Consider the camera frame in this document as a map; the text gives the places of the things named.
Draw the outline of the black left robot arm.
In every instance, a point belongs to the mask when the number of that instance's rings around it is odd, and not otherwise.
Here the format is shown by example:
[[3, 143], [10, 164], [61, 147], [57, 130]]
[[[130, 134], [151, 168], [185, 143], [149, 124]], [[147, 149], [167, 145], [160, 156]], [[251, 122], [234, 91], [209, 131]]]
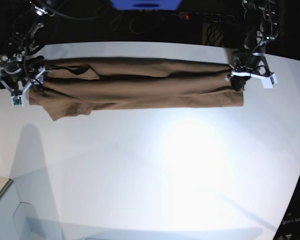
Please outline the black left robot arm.
[[270, 70], [265, 54], [267, 45], [274, 42], [279, 35], [276, 2], [242, 0], [241, 5], [247, 32], [243, 48], [231, 53], [231, 72], [225, 79], [237, 92], [242, 92], [251, 78], [260, 80], [264, 89], [272, 89], [278, 79]]

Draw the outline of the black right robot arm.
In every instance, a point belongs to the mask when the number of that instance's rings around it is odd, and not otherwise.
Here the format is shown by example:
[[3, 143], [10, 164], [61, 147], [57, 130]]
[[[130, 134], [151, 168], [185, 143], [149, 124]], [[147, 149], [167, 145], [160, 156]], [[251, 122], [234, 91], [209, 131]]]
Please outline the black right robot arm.
[[8, 90], [12, 106], [22, 106], [26, 92], [42, 93], [46, 41], [40, 36], [45, 21], [63, 0], [0, 0], [0, 89]]

